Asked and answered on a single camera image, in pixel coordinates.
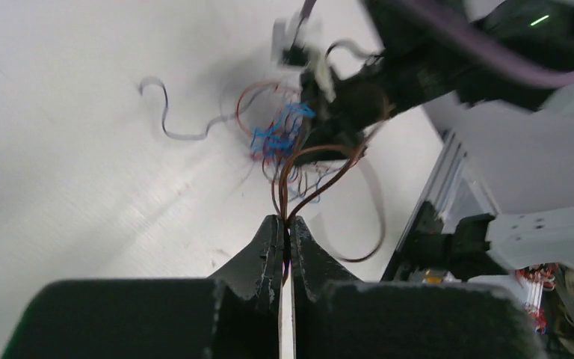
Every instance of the green light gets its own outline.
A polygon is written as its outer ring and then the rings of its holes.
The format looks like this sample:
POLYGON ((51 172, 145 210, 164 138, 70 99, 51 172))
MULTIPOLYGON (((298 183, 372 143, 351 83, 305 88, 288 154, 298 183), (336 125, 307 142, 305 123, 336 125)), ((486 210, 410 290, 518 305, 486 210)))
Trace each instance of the green light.
POLYGON ((529 26, 536 26, 548 18, 549 18, 549 15, 545 15, 545 16, 539 18, 538 20, 532 22, 531 24, 529 24, 529 26))

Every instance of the wall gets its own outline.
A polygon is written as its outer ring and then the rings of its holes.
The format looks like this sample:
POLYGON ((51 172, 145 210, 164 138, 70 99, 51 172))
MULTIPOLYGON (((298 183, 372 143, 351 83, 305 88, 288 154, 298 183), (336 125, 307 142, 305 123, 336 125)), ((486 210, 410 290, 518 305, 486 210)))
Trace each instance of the wall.
MULTIPOLYGON (((500 2, 468 1, 470 15, 484 16, 500 2)), ((574 119, 500 102, 466 109, 452 94, 425 109, 439 130, 460 134, 504 212, 574 205, 574 119)))

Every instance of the white table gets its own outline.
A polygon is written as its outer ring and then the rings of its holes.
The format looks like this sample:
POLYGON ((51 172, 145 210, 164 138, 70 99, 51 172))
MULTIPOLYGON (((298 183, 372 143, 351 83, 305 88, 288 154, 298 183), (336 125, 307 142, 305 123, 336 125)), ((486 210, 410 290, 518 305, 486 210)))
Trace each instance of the white table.
MULTIPOLYGON (((275 75, 271 28, 296 0, 0 0, 0 352, 47 283, 72 277, 204 277, 273 212, 269 185, 230 125, 203 143, 158 130, 160 76, 170 129, 199 132, 249 83, 275 75)), ((324 44, 377 40, 358 1, 320 1, 324 44)), ((339 52, 346 74, 359 63, 339 52)), ((441 149, 423 110, 390 121, 368 151, 384 185, 387 240, 349 269, 377 280, 441 149)), ((302 214, 325 248, 367 253, 380 224, 352 170, 302 214)))

